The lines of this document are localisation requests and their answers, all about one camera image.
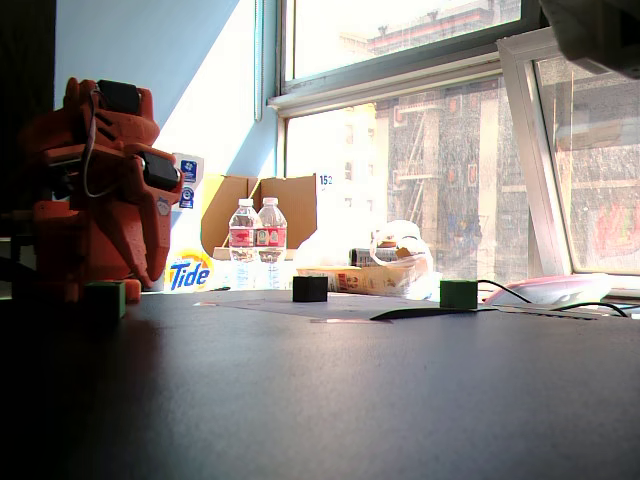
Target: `cable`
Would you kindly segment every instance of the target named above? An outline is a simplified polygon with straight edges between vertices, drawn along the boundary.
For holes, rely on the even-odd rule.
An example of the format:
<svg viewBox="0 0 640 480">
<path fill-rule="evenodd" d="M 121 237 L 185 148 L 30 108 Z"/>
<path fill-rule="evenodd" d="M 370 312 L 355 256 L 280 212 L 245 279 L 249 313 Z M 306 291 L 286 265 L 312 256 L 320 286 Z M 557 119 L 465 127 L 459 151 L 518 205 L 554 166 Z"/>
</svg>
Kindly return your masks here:
<svg viewBox="0 0 640 480">
<path fill-rule="evenodd" d="M 111 193 L 116 189 L 118 183 L 114 183 L 106 190 L 103 190 L 100 193 L 91 193 L 89 191 L 89 187 L 87 185 L 87 174 L 89 172 L 89 162 L 91 161 L 91 153 L 93 152 L 93 146 L 96 142 L 96 106 L 93 103 L 93 94 L 100 94 L 100 90 L 94 88 L 89 92 L 89 110 L 91 112 L 91 119 L 89 120 L 89 131 L 87 132 L 87 143 L 84 145 L 84 149 L 82 150 L 82 186 L 84 187 L 84 194 L 89 198 L 100 198 L 107 193 Z"/>
<path fill-rule="evenodd" d="M 621 310 L 619 307 L 616 307 L 615 305 L 611 304 L 611 303 L 603 303 L 603 302 L 582 302 L 582 303 L 574 303 L 572 305 L 565 305 L 563 307 L 557 307 L 557 308 L 553 308 L 551 309 L 552 312 L 563 312 L 565 310 L 571 310 L 572 308 L 578 308 L 578 307 L 588 307 L 590 305 L 597 305 L 600 307 L 608 307 L 612 310 L 615 310 L 621 317 L 627 317 L 629 318 L 629 315 L 627 315 L 623 310 Z"/>
<path fill-rule="evenodd" d="M 516 297 L 518 297 L 520 300 L 522 300 L 524 303 L 531 303 L 531 300 L 527 300 L 526 298 L 524 298 L 522 295 L 520 295 L 519 293 L 514 292 L 513 290 L 511 290 L 510 288 L 505 287 L 504 285 L 500 285 L 498 282 L 494 282 L 493 280 L 478 280 L 478 283 L 490 283 L 491 285 L 495 285 L 496 287 L 500 287 L 501 289 L 503 289 L 505 292 L 510 293 L 511 295 L 514 295 Z"/>
</svg>

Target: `window glass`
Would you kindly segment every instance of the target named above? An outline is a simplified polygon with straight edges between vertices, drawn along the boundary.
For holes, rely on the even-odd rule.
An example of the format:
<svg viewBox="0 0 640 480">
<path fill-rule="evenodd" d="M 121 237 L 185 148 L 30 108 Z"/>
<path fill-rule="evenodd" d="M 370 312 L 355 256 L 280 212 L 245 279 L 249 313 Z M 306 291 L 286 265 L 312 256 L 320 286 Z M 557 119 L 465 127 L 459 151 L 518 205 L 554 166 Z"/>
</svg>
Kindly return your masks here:
<svg viewBox="0 0 640 480">
<path fill-rule="evenodd" d="M 640 273 L 640 82 L 537 62 L 574 268 Z"/>
<path fill-rule="evenodd" d="M 529 210 L 502 78 L 291 119 L 286 174 L 312 173 L 318 229 L 361 233 L 367 246 L 376 227 L 410 220 L 446 278 L 527 277 Z"/>
<path fill-rule="evenodd" d="M 294 0 L 287 0 L 287 5 Z M 519 20 L 521 0 L 295 0 L 295 77 Z M 287 80 L 294 75 L 287 65 Z"/>
</svg>

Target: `bottle label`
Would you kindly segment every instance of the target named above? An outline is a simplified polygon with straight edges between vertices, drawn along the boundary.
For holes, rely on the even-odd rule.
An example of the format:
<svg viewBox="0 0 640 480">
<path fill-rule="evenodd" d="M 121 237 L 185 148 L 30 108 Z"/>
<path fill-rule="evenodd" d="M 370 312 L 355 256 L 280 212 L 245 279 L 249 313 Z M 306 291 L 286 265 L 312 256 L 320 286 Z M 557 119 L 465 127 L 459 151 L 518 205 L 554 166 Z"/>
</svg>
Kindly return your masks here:
<svg viewBox="0 0 640 480">
<path fill-rule="evenodd" d="M 284 247 L 287 229 L 284 227 L 263 227 L 256 230 L 258 247 Z"/>
<path fill-rule="evenodd" d="M 253 247 L 252 228 L 232 228 L 229 229 L 230 247 Z"/>
</svg>

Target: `black cable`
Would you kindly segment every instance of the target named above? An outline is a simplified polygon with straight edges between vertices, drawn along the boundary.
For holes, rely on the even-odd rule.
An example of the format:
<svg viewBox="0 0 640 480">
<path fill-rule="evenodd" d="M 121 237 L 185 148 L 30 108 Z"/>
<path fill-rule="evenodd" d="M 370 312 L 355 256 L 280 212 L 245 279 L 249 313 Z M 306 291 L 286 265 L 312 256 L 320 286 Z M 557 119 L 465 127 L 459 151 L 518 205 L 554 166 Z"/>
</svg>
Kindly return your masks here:
<svg viewBox="0 0 640 480">
<path fill-rule="evenodd" d="M 591 305 L 597 305 L 600 307 L 608 307 L 612 310 L 615 310 L 618 314 L 620 314 L 621 317 L 627 317 L 629 318 L 629 315 L 627 315 L 626 313 L 624 313 L 624 311 L 622 311 L 619 307 L 616 307 L 615 305 L 611 304 L 611 303 L 603 303 L 603 302 L 582 302 L 582 303 L 574 303 L 572 305 L 565 305 L 563 307 L 557 307 L 557 308 L 553 308 L 551 309 L 552 312 L 563 312 L 565 310 L 571 310 L 572 308 L 578 308 L 578 307 L 588 307 Z"/>
<path fill-rule="evenodd" d="M 526 298 L 524 298 L 522 295 L 520 295 L 519 293 L 514 292 L 513 290 L 511 290 L 510 288 L 505 287 L 504 285 L 500 285 L 498 282 L 494 282 L 493 280 L 478 280 L 478 283 L 490 283 L 491 285 L 495 285 L 496 287 L 500 287 L 501 289 L 503 289 L 505 292 L 510 293 L 511 295 L 514 295 L 516 297 L 518 297 L 520 300 L 522 300 L 524 303 L 531 303 L 531 300 L 527 300 Z"/>
</svg>

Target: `white object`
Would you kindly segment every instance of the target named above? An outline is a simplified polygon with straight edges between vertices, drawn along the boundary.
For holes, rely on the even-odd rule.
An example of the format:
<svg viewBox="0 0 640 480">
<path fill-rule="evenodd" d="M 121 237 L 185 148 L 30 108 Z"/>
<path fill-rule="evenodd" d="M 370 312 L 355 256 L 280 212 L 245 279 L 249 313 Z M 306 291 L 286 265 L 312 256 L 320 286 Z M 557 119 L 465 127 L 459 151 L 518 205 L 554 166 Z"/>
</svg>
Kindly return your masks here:
<svg viewBox="0 0 640 480">
<path fill-rule="evenodd" d="M 598 302 L 611 291 L 611 277 L 606 273 L 561 275 L 530 278 L 507 285 L 531 303 L 539 305 L 570 305 Z M 522 305 L 524 302 L 505 290 L 498 290 L 484 302 L 487 305 Z"/>
<path fill-rule="evenodd" d="M 255 229 L 260 226 L 253 200 L 241 198 L 238 209 L 229 220 L 229 253 L 233 262 L 231 288 L 246 290 L 254 287 Z"/>
<path fill-rule="evenodd" d="M 278 208 L 278 199 L 265 197 L 258 213 L 260 226 L 256 229 L 256 250 L 260 260 L 262 287 L 282 288 L 280 276 L 287 252 L 287 220 Z"/>
</svg>

